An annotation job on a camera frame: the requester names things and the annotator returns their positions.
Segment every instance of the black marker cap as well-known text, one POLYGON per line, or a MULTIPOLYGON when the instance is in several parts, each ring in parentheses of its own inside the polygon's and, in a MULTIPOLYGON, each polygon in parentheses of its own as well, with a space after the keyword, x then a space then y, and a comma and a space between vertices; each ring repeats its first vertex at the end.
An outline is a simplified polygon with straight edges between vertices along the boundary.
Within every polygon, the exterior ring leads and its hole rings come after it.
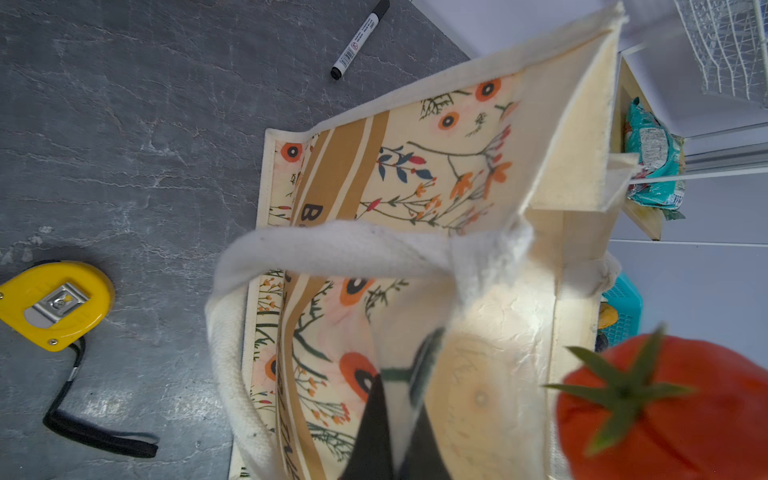
POLYGON ((373 12, 371 13, 379 17, 379 21, 381 21, 387 10, 389 10, 389 0, 381 0, 376 4, 376 7, 373 8, 373 12))

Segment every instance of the tape measure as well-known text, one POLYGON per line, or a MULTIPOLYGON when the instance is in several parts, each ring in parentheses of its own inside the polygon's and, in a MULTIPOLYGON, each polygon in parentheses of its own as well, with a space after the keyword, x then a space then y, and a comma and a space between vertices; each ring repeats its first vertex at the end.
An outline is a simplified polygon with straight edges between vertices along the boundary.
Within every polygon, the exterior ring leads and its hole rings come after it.
POLYGON ((112 282, 99 269, 82 262, 46 262, 0 285, 0 319, 49 352, 75 351, 72 372, 43 418, 43 424, 70 440, 138 458, 153 458, 157 445, 128 439, 145 433, 116 435, 58 409, 78 374, 85 355, 85 333, 103 320, 114 305, 112 282))

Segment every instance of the marker barcode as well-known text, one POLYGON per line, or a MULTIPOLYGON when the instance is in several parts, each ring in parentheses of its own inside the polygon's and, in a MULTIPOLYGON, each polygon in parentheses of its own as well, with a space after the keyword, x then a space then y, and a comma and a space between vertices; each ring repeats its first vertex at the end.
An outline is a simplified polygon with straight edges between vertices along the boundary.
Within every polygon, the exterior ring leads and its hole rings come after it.
POLYGON ((341 56, 339 61, 341 62, 341 65, 344 65, 344 67, 349 67, 349 63, 352 61, 352 57, 355 56, 355 52, 352 51, 351 48, 347 48, 344 51, 344 55, 341 56))

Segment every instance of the snack package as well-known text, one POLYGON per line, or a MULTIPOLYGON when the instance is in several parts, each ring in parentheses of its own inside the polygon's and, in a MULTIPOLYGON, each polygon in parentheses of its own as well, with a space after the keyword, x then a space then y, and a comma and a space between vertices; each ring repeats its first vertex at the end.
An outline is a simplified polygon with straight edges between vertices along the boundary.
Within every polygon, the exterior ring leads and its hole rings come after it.
MULTIPOLYGON (((625 151, 640 154, 643 169, 635 178, 666 177, 683 173, 680 144, 658 118, 635 98, 627 113, 625 151)), ((629 186, 627 196, 640 205, 677 210, 683 203, 685 181, 629 186)))

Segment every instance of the black wrist strap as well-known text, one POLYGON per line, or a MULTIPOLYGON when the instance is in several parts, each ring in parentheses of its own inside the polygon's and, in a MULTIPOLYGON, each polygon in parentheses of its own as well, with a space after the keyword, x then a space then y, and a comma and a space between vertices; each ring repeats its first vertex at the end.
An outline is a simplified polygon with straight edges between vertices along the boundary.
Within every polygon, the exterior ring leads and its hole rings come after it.
POLYGON ((143 442, 141 440, 127 439, 126 436, 144 436, 148 438, 157 438, 154 435, 145 433, 131 432, 112 432, 92 425, 85 420, 73 417, 58 409, 64 397, 74 383, 74 378, 78 374, 80 363, 85 354, 85 338, 78 340, 79 346, 72 343, 70 348, 75 351, 74 365, 69 379, 61 387, 56 399, 43 418, 43 425, 55 433, 70 440, 94 447, 95 449, 105 450, 106 452, 117 453, 118 455, 127 455, 136 458, 153 458, 157 454, 157 445, 154 443, 143 442))

